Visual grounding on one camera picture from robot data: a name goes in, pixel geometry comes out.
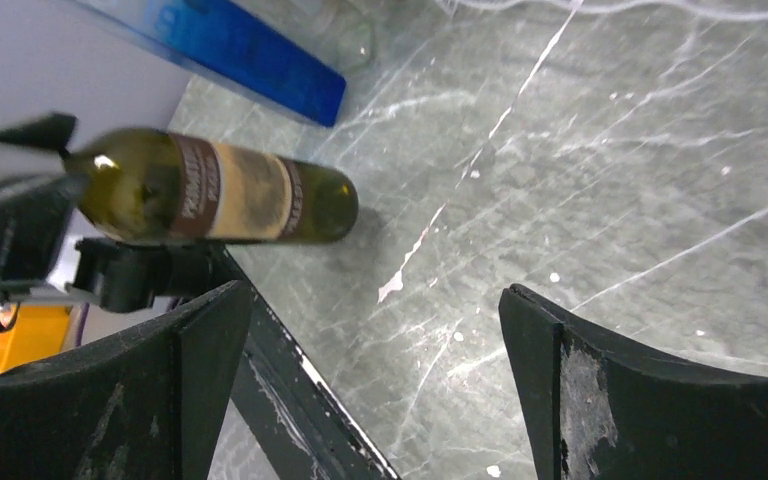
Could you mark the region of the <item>thin clear bottle rack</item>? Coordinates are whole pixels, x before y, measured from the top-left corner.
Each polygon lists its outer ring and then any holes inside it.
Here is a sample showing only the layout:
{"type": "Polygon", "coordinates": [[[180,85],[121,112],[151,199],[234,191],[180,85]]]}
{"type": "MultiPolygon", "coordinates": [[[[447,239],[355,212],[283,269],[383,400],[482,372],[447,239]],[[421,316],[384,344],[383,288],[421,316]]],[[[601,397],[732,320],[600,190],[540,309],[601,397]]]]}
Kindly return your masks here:
{"type": "Polygon", "coordinates": [[[238,5],[329,67],[350,75],[376,51],[372,22],[344,0],[240,0],[238,5]]]}

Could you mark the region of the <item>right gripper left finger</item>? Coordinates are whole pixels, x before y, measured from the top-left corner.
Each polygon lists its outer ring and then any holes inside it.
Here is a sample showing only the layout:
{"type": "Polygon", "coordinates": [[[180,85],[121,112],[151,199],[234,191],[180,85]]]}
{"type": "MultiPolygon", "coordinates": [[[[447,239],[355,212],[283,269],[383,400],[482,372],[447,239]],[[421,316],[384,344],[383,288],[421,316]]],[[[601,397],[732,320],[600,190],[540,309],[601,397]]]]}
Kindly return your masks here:
{"type": "Polygon", "coordinates": [[[204,479],[254,297],[239,281],[0,375],[0,479],[204,479]]]}

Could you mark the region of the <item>blue vodka bottle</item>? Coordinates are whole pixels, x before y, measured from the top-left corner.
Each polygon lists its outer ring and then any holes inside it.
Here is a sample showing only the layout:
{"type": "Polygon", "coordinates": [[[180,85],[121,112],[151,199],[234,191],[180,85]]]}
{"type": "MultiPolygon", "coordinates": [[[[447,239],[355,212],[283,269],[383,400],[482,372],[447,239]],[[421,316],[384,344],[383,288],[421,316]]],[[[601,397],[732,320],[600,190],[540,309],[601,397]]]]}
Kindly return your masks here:
{"type": "Polygon", "coordinates": [[[346,79],[231,1],[64,1],[110,34],[297,120],[336,124],[346,79]]]}

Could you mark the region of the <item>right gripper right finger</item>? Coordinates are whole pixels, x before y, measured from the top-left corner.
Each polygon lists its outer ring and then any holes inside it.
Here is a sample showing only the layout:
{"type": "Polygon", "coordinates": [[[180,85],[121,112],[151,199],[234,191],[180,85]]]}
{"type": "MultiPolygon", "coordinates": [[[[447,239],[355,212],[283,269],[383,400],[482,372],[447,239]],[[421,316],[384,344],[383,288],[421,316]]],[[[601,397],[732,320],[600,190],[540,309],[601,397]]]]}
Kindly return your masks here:
{"type": "Polygon", "coordinates": [[[498,306],[541,479],[768,479],[768,377],[665,353],[519,284],[498,306]]]}

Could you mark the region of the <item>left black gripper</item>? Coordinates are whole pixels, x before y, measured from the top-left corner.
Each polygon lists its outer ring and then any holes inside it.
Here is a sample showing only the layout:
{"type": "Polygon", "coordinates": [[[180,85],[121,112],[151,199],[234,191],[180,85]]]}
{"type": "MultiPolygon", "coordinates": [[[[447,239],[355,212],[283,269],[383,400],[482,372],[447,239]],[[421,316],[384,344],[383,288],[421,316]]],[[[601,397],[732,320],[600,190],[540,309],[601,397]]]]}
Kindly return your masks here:
{"type": "Polygon", "coordinates": [[[45,279],[59,254],[86,175],[62,158],[78,118],[49,112],[0,129],[0,284],[45,279]]]}

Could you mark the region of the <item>dark bottle silver cap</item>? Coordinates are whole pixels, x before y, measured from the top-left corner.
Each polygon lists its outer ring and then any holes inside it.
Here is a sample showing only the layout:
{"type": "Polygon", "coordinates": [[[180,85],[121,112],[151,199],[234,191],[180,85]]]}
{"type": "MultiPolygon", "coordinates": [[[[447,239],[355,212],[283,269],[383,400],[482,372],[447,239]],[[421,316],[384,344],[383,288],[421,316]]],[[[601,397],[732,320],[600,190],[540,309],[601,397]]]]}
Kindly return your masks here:
{"type": "Polygon", "coordinates": [[[90,179],[87,220],[129,244],[333,243],[359,214],[334,168],[157,129],[110,131],[63,163],[90,179]]]}

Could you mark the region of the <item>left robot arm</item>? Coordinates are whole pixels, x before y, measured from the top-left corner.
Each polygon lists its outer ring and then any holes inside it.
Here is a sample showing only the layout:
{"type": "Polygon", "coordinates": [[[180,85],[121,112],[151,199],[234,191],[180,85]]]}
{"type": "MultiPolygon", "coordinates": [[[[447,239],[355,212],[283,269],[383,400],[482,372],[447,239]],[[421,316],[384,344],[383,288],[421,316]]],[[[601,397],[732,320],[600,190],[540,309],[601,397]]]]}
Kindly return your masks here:
{"type": "MultiPolygon", "coordinates": [[[[67,243],[88,182],[61,161],[78,120],[50,112],[0,129],[0,304],[91,303],[113,313],[158,296],[185,303],[248,279],[220,244],[131,246],[107,238],[67,243]]],[[[17,319],[0,320],[0,333],[17,319]]]]}

